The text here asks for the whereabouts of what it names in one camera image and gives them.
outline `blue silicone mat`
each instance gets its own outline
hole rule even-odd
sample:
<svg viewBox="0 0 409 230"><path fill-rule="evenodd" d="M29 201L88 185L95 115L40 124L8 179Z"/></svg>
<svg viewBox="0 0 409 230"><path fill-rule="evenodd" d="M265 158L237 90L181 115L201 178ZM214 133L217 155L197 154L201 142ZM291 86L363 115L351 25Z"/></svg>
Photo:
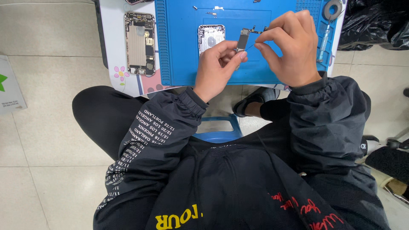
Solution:
<svg viewBox="0 0 409 230"><path fill-rule="evenodd" d="M160 58L160 72L164 86L192 86L195 83L199 61L198 27L200 25L224 25L226 40L238 41L242 28L263 31L265 26L287 11L308 9L314 17L318 45L328 24L322 15L322 8L329 0L156 0L157 37ZM206 12L217 13L217 18ZM327 70L334 38L336 20L331 22L324 62L317 63L318 70ZM250 33L246 51L249 60L234 72L229 85L276 84L280 83L268 67L267 61L253 46L259 34ZM266 42L281 56L281 50L274 42Z"/></svg>

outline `chair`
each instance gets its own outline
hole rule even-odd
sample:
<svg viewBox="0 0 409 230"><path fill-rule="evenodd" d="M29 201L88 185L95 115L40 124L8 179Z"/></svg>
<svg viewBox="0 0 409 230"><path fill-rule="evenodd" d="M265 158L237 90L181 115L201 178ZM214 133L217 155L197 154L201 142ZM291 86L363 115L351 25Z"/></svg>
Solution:
<svg viewBox="0 0 409 230"><path fill-rule="evenodd" d="M229 121L233 127L233 131L219 131L208 133L196 133L193 136L211 143L224 143L243 137L240 126L237 121L237 116L230 114L228 117L204 117L202 122L209 121Z"/></svg>

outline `white table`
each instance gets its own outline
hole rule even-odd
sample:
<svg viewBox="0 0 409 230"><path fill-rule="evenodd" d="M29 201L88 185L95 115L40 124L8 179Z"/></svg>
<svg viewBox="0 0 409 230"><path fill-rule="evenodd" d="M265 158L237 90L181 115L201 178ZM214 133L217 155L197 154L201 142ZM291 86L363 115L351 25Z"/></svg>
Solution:
<svg viewBox="0 0 409 230"><path fill-rule="evenodd" d="M346 0L343 0L342 2L343 9L345 9ZM103 34L105 38L106 56L108 60L109 77L114 89L124 92L130 96L138 97L150 92L171 88L169 86L162 86L161 84L159 54L157 52L157 36L155 36L155 74L151 77L147 77L141 74L130 74L126 71L127 60L124 22L125 12L135 11L149 13L155 15L156 19L155 3L139 3L133 6L129 5L123 0L100 0L99 3L101 9ZM338 40L341 34L344 14L345 12L343 12L339 16L337 21L337 26L334 34L334 42L332 46L332 56L330 66L328 67L329 77L331 76L334 67L334 59L335 54L337 53ZM262 86L290 91L289 88L283 84Z"/></svg>

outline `gray sneaker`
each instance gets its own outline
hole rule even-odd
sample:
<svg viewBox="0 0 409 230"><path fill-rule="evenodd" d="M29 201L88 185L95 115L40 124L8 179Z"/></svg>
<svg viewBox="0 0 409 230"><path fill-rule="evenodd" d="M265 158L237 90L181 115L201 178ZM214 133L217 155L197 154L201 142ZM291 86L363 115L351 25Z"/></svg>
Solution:
<svg viewBox="0 0 409 230"><path fill-rule="evenodd" d="M247 117L244 114L246 107L248 104L252 102L260 102L264 103L271 100L276 100L280 95L280 90L276 90L273 88L267 87L260 87L250 95L248 95L245 99L239 101L234 107L233 112L238 117Z"/></svg>

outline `person's left hand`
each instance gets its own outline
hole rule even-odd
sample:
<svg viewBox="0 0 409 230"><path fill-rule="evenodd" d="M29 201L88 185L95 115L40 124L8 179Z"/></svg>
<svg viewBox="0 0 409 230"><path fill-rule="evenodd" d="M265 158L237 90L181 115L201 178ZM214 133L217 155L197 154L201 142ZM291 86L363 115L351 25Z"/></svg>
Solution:
<svg viewBox="0 0 409 230"><path fill-rule="evenodd" d="M246 62L247 52L236 54L237 41L222 41L200 55L193 91L205 102L223 91L237 66Z"/></svg>

